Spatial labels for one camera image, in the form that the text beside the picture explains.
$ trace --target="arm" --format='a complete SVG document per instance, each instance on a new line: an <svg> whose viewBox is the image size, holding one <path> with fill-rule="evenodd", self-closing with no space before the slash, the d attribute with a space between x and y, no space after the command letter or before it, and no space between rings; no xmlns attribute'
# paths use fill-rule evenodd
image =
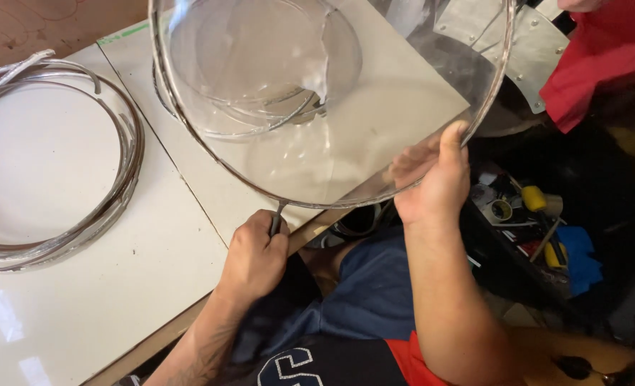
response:
<svg viewBox="0 0 635 386"><path fill-rule="evenodd" d="M520 385L508 338L477 288L458 228L470 188L467 149L460 149L466 128L451 124L421 184L395 198L420 350L426 366L455 385Z"/></svg>
<svg viewBox="0 0 635 386"><path fill-rule="evenodd" d="M259 210L232 240L222 277L201 313L144 386L203 386L226 364L239 322L269 294L287 264L289 229L268 236L272 212Z"/></svg>

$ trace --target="plywood wall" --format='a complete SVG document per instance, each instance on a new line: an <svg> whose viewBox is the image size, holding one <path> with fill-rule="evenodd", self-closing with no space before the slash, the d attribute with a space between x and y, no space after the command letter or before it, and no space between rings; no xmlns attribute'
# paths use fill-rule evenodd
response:
<svg viewBox="0 0 635 386"><path fill-rule="evenodd" d="M52 48L61 58L146 19L148 0L0 0L0 65Z"/></svg>

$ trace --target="red cloth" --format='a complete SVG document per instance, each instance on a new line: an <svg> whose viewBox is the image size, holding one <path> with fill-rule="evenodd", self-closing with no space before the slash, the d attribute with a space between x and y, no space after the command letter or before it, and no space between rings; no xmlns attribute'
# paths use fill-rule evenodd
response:
<svg viewBox="0 0 635 386"><path fill-rule="evenodd" d="M418 334L413 331L408 341L384 339L389 345L396 363L401 369L403 378L410 386L447 386L439 377L434 375L425 365L425 359L420 351Z"/></svg>
<svg viewBox="0 0 635 386"><path fill-rule="evenodd" d="M597 11L570 15L577 28L539 92L563 133L584 118L597 87L635 81L635 0L610 0Z"/></svg>

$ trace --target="metal tool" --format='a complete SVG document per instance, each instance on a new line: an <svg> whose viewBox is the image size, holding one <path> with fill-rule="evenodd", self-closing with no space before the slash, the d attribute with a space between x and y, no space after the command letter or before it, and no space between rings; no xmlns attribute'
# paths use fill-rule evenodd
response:
<svg viewBox="0 0 635 386"><path fill-rule="evenodd" d="M270 225L270 238L276 235L279 232L280 225L282 224L282 211L284 207L287 206L287 201L280 201L279 206L277 207L277 213L272 218L272 225Z"/></svg>

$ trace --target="person's left hand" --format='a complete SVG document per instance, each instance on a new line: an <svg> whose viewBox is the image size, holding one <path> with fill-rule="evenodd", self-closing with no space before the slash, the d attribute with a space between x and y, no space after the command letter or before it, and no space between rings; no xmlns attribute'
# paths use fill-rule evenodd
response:
<svg viewBox="0 0 635 386"><path fill-rule="evenodd" d="M274 215L269 210L259 210L236 228L215 288L227 300L249 306L269 294L282 279L287 267L289 228L282 221L279 233L270 239Z"/></svg>

